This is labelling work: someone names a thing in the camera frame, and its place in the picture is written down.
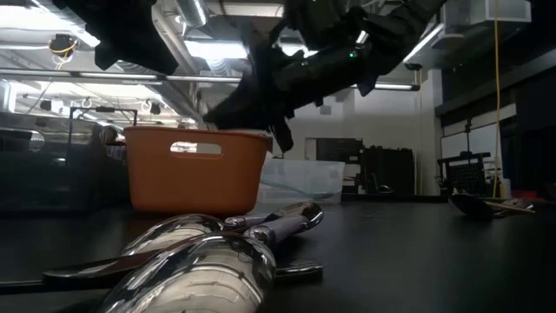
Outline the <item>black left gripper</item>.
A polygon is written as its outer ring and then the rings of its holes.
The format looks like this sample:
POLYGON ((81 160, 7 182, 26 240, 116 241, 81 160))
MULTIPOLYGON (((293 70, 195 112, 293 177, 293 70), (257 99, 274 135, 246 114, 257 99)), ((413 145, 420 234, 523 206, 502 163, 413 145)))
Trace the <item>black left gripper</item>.
POLYGON ((118 61, 140 65, 162 74, 178 67, 152 21, 157 0, 64 0, 99 40, 95 63, 106 70, 118 61))

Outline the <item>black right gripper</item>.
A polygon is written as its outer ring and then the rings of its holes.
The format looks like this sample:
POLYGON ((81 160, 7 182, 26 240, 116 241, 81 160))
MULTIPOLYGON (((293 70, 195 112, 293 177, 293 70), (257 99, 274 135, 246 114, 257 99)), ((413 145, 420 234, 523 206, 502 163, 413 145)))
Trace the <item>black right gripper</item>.
POLYGON ((210 109, 203 122, 218 130, 267 130, 271 127, 281 151, 294 146, 288 120, 295 110, 337 91, 355 86, 362 95, 375 89, 371 64, 375 45, 353 39, 334 42, 310 57, 292 56, 270 39, 249 44, 252 73, 210 109))

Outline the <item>dark orange plastic bin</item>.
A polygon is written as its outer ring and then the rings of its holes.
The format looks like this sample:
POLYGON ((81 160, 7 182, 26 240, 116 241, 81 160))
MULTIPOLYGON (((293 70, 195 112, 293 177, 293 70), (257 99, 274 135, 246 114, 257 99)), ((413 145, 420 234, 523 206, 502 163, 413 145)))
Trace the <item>dark orange plastic bin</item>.
POLYGON ((135 210, 233 216, 255 207, 266 137, 150 126, 124 134, 135 210))

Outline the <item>long ceiling light strip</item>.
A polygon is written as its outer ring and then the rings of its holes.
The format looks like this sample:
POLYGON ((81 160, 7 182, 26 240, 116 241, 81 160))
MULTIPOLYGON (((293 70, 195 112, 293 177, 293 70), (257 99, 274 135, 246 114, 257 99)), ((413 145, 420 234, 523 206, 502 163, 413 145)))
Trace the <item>long ceiling light strip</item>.
POLYGON ((66 70, 22 70, 0 68, 0 76, 14 79, 28 77, 31 80, 111 80, 117 82, 195 82, 195 83, 239 83, 240 77, 214 77, 214 76, 167 76, 153 74, 126 74, 108 72, 86 72, 66 70))

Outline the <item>clear plastic bin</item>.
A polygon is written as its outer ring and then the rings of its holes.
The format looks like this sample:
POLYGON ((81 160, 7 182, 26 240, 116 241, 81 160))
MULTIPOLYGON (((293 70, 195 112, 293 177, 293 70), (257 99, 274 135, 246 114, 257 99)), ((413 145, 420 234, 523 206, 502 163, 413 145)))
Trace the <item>clear plastic bin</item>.
POLYGON ((344 162, 268 159, 262 171, 258 203, 339 203, 344 162))

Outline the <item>bright ceiling light panel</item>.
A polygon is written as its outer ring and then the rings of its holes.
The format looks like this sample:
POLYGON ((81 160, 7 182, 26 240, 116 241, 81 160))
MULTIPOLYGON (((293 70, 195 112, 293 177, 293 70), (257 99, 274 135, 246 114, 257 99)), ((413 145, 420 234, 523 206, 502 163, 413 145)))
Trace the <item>bright ceiling light panel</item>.
POLYGON ((240 43, 185 41, 185 46, 192 57, 208 60, 245 59, 248 55, 240 43))

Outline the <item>black cabinet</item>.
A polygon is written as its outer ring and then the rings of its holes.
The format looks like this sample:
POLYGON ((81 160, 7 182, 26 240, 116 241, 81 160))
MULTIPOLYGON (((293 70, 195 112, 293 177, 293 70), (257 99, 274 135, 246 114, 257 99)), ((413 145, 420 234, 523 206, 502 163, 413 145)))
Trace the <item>black cabinet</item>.
POLYGON ((410 149, 365 148, 361 155, 361 182, 367 194, 415 194, 414 154, 410 149))

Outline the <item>black translucent plastic bin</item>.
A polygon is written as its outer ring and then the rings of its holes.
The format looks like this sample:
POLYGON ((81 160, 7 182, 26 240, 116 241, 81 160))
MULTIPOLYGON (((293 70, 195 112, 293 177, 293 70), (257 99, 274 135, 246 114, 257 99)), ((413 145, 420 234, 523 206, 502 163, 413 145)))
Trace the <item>black translucent plastic bin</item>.
POLYGON ((0 112, 0 212, 93 211, 130 200, 123 146, 107 127, 0 112))

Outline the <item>black equipment cart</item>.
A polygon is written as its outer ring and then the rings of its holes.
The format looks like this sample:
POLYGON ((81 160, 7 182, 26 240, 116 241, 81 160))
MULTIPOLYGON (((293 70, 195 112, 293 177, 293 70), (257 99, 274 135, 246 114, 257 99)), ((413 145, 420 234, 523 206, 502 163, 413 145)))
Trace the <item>black equipment cart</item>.
POLYGON ((472 153, 462 151, 458 156, 437 160, 440 175, 436 177, 442 196, 449 196, 454 190, 474 196, 487 194, 484 159, 489 152, 472 153))

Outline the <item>gold metal chopstick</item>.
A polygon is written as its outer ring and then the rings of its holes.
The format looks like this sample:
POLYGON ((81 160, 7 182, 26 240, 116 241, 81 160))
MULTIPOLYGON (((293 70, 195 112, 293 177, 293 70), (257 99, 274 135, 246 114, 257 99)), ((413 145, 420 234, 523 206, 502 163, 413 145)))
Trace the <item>gold metal chopstick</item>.
POLYGON ((502 203, 493 203, 493 202, 484 202, 487 206, 491 207, 493 210, 505 210, 505 211, 513 211, 513 212, 520 212, 520 213, 527 213, 527 214, 534 214, 534 210, 530 209, 522 209, 511 205, 506 205, 502 203))

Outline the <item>iridescent rainbow metal spoon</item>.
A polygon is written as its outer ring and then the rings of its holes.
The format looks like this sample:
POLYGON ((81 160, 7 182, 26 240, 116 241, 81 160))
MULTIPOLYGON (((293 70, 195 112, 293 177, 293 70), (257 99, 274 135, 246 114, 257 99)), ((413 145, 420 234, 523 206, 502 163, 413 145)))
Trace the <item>iridescent rainbow metal spoon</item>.
POLYGON ((502 205, 512 206, 519 209, 533 210, 533 203, 525 198, 509 198, 501 202, 502 205))

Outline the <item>silver ventilation duct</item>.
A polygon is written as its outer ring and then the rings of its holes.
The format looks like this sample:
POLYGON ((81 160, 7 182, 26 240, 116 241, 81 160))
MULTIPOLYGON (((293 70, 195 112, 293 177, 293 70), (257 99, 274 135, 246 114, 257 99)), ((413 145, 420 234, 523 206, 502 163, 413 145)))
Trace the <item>silver ventilation duct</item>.
POLYGON ((204 26, 209 19, 209 9, 204 0, 175 0, 183 22, 190 28, 204 26))

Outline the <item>dark wall screen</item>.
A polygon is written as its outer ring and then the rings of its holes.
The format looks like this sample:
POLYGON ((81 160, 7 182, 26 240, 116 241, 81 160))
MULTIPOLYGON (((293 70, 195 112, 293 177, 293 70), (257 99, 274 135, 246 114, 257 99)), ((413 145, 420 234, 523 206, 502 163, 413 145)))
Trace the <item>dark wall screen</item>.
POLYGON ((356 138, 306 138, 304 157, 312 161, 358 164, 363 149, 363 141, 356 138))

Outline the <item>black metal table frame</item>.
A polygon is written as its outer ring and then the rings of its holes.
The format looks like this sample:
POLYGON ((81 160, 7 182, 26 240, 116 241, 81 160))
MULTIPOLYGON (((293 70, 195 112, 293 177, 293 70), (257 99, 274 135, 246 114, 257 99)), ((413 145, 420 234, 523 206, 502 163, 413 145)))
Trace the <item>black metal table frame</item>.
POLYGON ((342 202, 447 203, 443 196, 399 196, 395 194, 342 194, 342 202))

